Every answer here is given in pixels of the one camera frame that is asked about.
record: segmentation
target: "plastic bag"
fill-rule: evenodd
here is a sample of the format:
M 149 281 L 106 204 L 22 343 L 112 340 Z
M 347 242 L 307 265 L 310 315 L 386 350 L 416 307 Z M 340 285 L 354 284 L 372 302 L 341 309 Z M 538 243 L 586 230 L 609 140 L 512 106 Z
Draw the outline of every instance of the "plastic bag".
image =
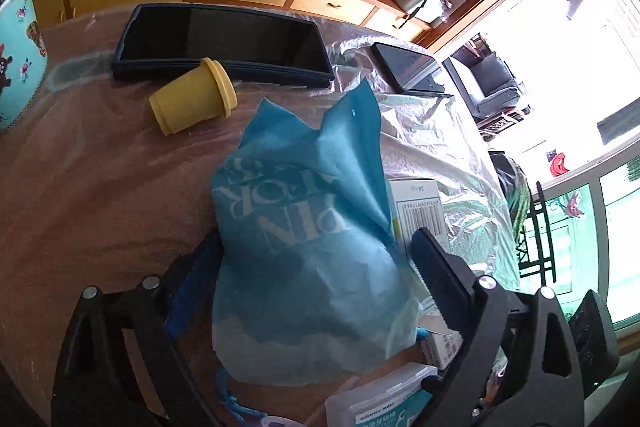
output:
M 213 346 L 236 380 L 366 374 L 415 343 L 424 284 L 395 247 L 366 82 L 320 130 L 263 100 L 212 178 L 225 247 Z

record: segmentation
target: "floral pattern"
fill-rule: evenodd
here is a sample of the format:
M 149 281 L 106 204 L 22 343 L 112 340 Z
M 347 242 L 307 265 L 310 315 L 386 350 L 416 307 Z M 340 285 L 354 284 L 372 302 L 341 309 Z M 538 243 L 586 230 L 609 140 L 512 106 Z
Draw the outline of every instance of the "floral pattern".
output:
M 18 11 L 15 13 L 18 16 L 18 20 L 23 22 L 27 15 L 29 14 L 29 10 L 27 10 L 27 0 L 24 0 L 24 4 L 21 8 L 18 8 Z
M 27 36 L 30 38 L 38 47 L 40 54 L 43 57 L 47 56 L 47 49 L 44 47 L 44 41 L 42 40 L 42 33 L 40 32 L 40 27 L 36 21 L 33 21 L 29 26 L 27 26 Z
M 9 55 L 8 57 L 2 57 L 3 53 L 4 44 L 0 44 L 0 95 L 2 95 L 2 90 L 5 87 L 11 86 L 11 79 L 7 78 L 6 70 L 7 67 L 9 67 L 9 64 L 14 61 L 14 58 L 11 55 Z
M 29 68 L 31 68 L 31 62 L 29 61 L 29 57 L 24 61 L 24 64 L 20 66 L 20 80 L 23 82 L 27 81 L 29 78 Z

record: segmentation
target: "plastic sheet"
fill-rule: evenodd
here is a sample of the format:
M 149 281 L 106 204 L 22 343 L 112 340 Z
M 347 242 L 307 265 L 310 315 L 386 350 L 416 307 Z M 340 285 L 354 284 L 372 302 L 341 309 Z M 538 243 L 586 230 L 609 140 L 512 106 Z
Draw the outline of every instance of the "plastic sheet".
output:
M 366 79 L 379 93 L 386 174 L 436 179 L 452 253 L 486 268 L 508 289 L 517 287 L 508 208 L 465 103 L 458 96 L 389 94 L 367 46 L 377 41 L 420 48 L 317 19 L 337 76 L 330 89 L 239 84 L 239 105 L 227 120 L 166 137 L 147 101 L 158 84 L 116 82 L 87 60 L 105 63 L 131 11 L 85 16 L 44 32 L 50 71 L 82 57 L 85 62 L 73 73 L 77 78 L 45 80 L 31 108 L 0 136 L 0 357 L 44 419 L 62 338 L 82 289 L 130 289 L 196 247 L 215 222 L 209 177 L 237 148 L 263 97 L 318 126 L 341 92 Z M 452 82 L 446 87 L 455 92 Z M 215 401 L 209 328 L 204 320 L 183 347 L 201 390 Z M 377 375 L 419 357 L 419 349 L 407 350 Z M 231 383 L 230 389 L 246 406 L 304 421 L 340 385 L 270 393 Z

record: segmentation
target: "black phone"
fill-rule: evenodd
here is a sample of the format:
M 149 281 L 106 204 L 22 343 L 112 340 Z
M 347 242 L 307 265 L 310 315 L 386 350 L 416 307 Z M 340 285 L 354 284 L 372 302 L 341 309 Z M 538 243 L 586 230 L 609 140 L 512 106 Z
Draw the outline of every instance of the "black phone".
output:
M 230 6 L 141 4 L 113 57 L 119 80 L 173 79 L 200 59 L 231 80 L 328 87 L 334 72 L 315 23 Z
M 375 42 L 371 51 L 385 80 L 400 94 L 453 96 L 444 92 L 446 72 L 431 55 Z

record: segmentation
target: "metal bolt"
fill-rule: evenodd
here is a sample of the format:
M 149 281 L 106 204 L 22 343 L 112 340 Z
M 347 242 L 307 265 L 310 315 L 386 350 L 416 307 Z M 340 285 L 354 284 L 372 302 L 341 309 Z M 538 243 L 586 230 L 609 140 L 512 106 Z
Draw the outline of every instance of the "metal bolt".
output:
M 85 299 L 93 299 L 96 295 L 98 295 L 98 288 L 95 286 L 87 286 L 82 290 L 82 297 Z
M 158 288 L 159 285 L 160 285 L 160 278 L 157 275 L 152 275 L 150 277 L 147 277 L 142 282 L 142 287 L 145 290 L 154 290 Z
M 556 292 L 549 288 L 549 286 L 542 286 L 540 293 L 545 299 L 553 299 L 556 296 Z
M 493 277 L 489 277 L 488 275 L 483 275 L 480 279 L 480 285 L 485 290 L 493 290 L 497 286 L 497 282 Z

